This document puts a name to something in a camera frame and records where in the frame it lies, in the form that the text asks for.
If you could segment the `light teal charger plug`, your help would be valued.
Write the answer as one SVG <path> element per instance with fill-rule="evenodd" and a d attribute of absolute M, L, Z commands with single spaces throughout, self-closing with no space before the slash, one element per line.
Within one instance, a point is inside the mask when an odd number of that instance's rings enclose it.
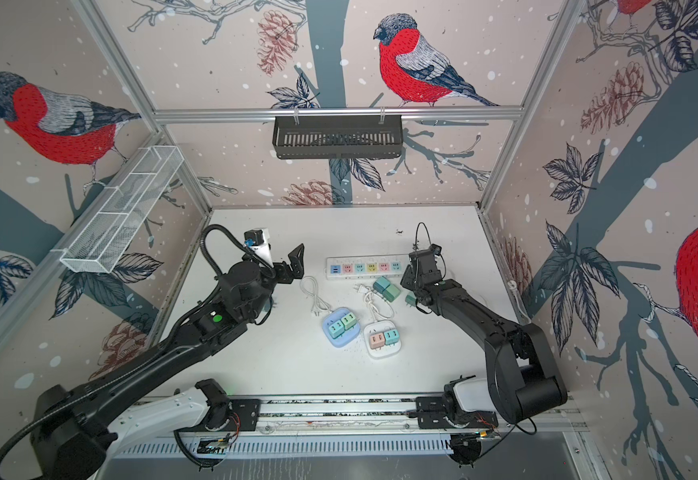
<path fill-rule="evenodd" d="M 338 337 L 340 337 L 345 332 L 341 320 L 332 322 L 328 326 L 328 332 L 332 339 L 337 339 Z"/>

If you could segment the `pink charger plug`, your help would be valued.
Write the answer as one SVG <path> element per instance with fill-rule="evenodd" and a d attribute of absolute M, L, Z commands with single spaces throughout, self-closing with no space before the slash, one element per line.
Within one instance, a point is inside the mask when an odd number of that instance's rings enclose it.
<path fill-rule="evenodd" d="M 369 336 L 369 346 L 372 350 L 380 349 L 384 346 L 383 332 L 376 332 Z"/>

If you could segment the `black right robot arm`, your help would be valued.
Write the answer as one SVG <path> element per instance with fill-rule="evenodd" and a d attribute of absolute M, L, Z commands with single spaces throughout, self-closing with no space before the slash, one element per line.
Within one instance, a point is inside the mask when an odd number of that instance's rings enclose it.
<path fill-rule="evenodd" d="M 568 389 L 542 329 L 502 317 L 445 279 L 437 266 L 440 253 L 436 244 L 411 252 L 402 286 L 419 310 L 451 321 L 482 347 L 487 391 L 498 414 L 516 424 L 567 403 Z"/>

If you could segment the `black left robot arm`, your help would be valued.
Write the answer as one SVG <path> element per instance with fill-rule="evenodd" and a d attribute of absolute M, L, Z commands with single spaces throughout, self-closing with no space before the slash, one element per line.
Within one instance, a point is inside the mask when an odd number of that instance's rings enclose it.
<path fill-rule="evenodd" d="M 34 420 L 0 448 L 0 469 L 10 451 L 28 438 L 42 478 L 95 474 L 123 437 L 114 427 L 122 414 L 177 374 L 222 351 L 249 325 L 264 324 L 273 311 L 276 286 L 303 278 L 303 244 L 282 262 L 260 255 L 268 244 L 255 230 L 239 241 L 220 224 L 205 227 L 199 248 L 214 271 L 211 293 L 136 359 L 72 390 L 60 385 L 46 390 L 37 400 Z"/>

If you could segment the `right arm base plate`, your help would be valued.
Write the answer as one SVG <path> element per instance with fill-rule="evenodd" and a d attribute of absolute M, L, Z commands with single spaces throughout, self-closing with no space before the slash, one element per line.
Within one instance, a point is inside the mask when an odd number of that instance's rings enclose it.
<path fill-rule="evenodd" d="M 417 397 L 415 409 L 408 412 L 408 417 L 415 419 L 418 427 L 423 430 L 446 428 L 494 430 L 499 425 L 496 412 L 485 410 L 467 412 L 448 395 Z"/>

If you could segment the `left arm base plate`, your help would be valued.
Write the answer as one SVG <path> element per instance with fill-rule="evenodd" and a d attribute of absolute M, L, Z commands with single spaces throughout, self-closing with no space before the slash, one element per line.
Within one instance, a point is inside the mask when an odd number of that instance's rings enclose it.
<path fill-rule="evenodd" d="M 212 404 L 205 416 L 181 432 L 253 432 L 256 430 L 262 406 L 260 399 L 232 398 L 218 405 Z"/>

